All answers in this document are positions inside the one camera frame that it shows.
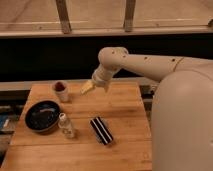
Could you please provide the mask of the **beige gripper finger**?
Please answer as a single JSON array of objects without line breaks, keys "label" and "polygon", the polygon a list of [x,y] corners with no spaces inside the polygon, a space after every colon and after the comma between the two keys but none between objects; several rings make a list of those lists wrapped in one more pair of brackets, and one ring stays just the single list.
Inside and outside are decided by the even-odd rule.
[{"label": "beige gripper finger", "polygon": [[104,86],[104,91],[105,91],[106,93],[108,92],[108,90],[109,90],[109,84],[107,84],[107,85]]}]

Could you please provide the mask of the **beige gripper wrist body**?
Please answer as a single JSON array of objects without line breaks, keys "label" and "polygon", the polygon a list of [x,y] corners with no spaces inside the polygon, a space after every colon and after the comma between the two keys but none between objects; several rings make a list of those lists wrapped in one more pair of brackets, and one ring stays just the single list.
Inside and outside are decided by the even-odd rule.
[{"label": "beige gripper wrist body", "polygon": [[113,71],[105,69],[102,65],[99,65],[92,74],[92,82],[97,87],[107,87],[113,75]]}]

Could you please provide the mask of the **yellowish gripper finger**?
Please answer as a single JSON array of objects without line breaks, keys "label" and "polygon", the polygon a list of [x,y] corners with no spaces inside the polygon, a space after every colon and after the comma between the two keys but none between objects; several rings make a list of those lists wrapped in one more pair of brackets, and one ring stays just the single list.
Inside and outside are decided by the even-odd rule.
[{"label": "yellowish gripper finger", "polygon": [[95,88],[95,84],[92,80],[88,80],[87,82],[85,82],[81,88],[81,93],[82,94],[86,94],[89,91],[92,91]]}]

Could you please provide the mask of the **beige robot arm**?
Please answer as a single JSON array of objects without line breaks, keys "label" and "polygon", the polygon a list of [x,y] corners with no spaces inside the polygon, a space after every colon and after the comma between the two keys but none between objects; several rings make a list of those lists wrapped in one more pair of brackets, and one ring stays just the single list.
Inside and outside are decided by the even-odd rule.
[{"label": "beige robot arm", "polygon": [[109,87],[125,69],[158,83],[152,102],[152,171],[213,171],[213,59],[131,54],[105,47],[81,89]]}]

